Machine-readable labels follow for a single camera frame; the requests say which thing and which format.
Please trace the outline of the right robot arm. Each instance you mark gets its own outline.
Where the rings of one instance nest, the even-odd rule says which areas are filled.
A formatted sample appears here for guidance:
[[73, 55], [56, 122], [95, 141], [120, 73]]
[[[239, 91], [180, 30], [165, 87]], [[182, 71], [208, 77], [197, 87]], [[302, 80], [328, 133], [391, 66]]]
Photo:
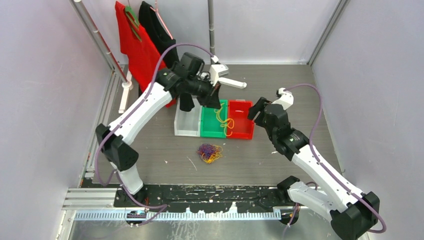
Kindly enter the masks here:
[[342, 240], [357, 240], [378, 223], [380, 199], [372, 191], [364, 193], [337, 172], [310, 145], [301, 131], [291, 127], [283, 105], [261, 97], [247, 118], [263, 127], [275, 150], [303, 169], [322, 191], [314, 190], [290, 176], [277, 185], [283, 205], [304, 205], [330, 222]]

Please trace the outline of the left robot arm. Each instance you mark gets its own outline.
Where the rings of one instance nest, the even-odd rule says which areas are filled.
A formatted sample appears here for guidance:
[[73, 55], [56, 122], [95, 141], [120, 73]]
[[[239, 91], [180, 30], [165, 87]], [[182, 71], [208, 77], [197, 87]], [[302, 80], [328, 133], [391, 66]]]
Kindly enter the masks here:
[[180, 99], [180, 109], [185, 112], [194, 108], [192, 97], [196, 97], [201, 106], [221, 107], [219, 78], [227, 75], [229, 68], [217, 62], [202, 76], [203, 65], [204, 61], [198, 56], [184, 53], [172, 68], [159, 70], [147, 89], [119, 118], [108, 126], [101, 123], [95, 129], [99, 150], [117, 171], [128, 190], [126, 200], [135, 207], [145, 202], [146, 193], [136, 166], [139, 154], [131, 144], [146, 123], [176, 98]]

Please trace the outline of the red plastic bin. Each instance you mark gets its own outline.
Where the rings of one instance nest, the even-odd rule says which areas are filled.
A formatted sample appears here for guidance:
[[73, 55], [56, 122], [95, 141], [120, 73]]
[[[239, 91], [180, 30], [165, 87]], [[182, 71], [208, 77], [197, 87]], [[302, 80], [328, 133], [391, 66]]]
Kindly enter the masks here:
[[251, 140], [254, 135], [254, 122], [248, 119], [249, 109], [253, 103], [248, 100], [228, 101], [227, 117], [233, 119], [233, 128], [227, 128], [228, 139]]

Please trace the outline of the green plastic bin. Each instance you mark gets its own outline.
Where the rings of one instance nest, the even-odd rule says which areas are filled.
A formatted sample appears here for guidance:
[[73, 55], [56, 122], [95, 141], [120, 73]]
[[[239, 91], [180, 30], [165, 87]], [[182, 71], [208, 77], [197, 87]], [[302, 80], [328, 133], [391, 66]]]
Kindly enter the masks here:
[[200, 136], [203, 138], [226, 138], [226, 130], [217, 119], [215, 108], [201, 107]]

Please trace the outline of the white plastic bin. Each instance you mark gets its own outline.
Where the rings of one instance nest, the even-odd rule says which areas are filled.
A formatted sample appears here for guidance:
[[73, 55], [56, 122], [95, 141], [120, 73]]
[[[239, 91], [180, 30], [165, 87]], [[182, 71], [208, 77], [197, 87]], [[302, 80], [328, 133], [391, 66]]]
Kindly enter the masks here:
[[180, 110], [180, 100], [177, 101], [174, 118], [174, 135], [181, 137], [200, 137], [202, 106], [196, 98], [194, 108], [190, 112]]

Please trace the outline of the red t-shirt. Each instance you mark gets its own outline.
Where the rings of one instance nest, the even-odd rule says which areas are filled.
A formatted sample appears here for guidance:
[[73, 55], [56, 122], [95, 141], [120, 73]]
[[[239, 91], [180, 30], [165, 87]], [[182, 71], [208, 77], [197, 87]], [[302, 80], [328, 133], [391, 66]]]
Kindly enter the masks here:
[[143, 27], [139, 21], [139, 14], [135, 14], [135, 16], [140, 23], [139, 33], [142, 42], [138, 41], [130, 29], [127, 17], [124, 12], [125, 5], [119, 1], [116, 1], [114, 8], [118, 25], [120, 51], [122, 54], [127, 56], [129, 71], [138, 83], [138, 79], [140, 78], [140, 56], [143, 53], [142, 43], [147, 38], [142, 36]]

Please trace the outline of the black t-shirt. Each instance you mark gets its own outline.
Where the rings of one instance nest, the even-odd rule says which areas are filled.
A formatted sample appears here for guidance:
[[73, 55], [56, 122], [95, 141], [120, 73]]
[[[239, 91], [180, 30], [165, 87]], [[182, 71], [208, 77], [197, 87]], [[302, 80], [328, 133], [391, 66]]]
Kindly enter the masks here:
[[[142, 46], [142, 54], [139, 58], [140, 78], [137, 80], [139, 84], [138, 95], [141, 96], [152, 81], [152, 77], [160, 56], [164, 51], [175, 45], [176, 40], [172, 39], [161, 25], [159, 18], [152, 9], [152, 6], [143, 1], [138, 12], [138, 20], [143, 29], [142, 36], [146, 37]], [[160, 63], [159, 69], [168, 68], [173, 70], [181, 77], [192, 77], [194, 73], [188, 70], [188, 67], [180, 63], [178, 60], [177, 50], [170, 50]]]

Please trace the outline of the garment rack centre pole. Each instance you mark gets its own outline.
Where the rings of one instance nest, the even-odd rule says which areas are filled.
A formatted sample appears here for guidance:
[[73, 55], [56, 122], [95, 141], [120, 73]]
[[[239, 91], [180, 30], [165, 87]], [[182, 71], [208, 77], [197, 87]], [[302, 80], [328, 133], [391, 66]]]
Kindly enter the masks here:
[[[208, 12], [208, 33], [209, 33], [209, 50], [212, 53], [210, 58], [211, 64], [222, 64], [219, 63], [218, 57], [215, 55], [215, 28], [214, 28], [214, 1], [207, 0], [207, 12]], [[241, 82], [221, 76], [217, 83], [221, 83], [230, 87], [244, 89], [247, 87], [246, 82]]]

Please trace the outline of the pink clothes hanger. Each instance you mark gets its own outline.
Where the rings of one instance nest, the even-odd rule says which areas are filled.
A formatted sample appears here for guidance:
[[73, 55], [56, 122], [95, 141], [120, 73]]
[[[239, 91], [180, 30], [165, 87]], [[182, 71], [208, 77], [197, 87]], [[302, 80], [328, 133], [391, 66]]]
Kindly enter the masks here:
[[161, 23], [162, 27], [164, 28], [165, 32], [170, 37], [170, 39], [173, 40], [174, 38], [173, 38], [171, 32], [169, 31], [168, 27], [166, 26], [163, 18], [161, 17], [159, 10], [157, 8], [157, 5], [155, 5], [155, 7], [150, 7], [150, 9], [156, 14], [156, 17], [158, 18], [158, 20]]

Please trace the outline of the green clothes hanger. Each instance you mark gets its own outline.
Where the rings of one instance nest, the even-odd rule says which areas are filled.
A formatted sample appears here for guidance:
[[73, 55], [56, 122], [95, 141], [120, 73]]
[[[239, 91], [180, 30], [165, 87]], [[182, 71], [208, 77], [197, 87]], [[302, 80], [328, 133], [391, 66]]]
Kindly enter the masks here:
[[140, 36], [140, 22], [138, 21], [137, 17], [135, 16], [134, 11], [132, 8], [127, 5], [124, 7], [124, 13], [126, 15], [126, 19], [128, 21], [129, 27], [133, 33], [133, 35], [138, 39], [139, 42], [142, 42], [142, 38]]

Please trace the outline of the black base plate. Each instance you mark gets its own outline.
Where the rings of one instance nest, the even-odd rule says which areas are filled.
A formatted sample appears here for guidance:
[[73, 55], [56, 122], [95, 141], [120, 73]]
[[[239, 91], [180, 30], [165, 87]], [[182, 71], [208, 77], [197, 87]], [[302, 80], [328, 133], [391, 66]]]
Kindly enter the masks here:
[[295, 206], [268, 185], [146, 184], [134, 198], [148, 206], [167, 205], [169, 213], [227, 213], [232, 206], [237, 213], [268, 213], [284, 207], [293, 211]]

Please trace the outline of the aluminium rail frame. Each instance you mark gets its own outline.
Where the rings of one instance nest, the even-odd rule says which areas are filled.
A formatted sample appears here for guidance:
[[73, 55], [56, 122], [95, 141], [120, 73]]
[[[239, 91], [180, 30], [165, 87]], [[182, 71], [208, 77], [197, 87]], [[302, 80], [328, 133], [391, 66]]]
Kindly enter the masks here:
[[238, 213], [235, 206], [224, 213], [167, 212], [167, 205], [149, 206], [129, 197], [122, 187], [71, 188], [63, 208], [75, 210], [78, 220], [125, 220], [128, 222], [153, 221], [237, 221], [286, 220], [287, 207], [262, 213]]

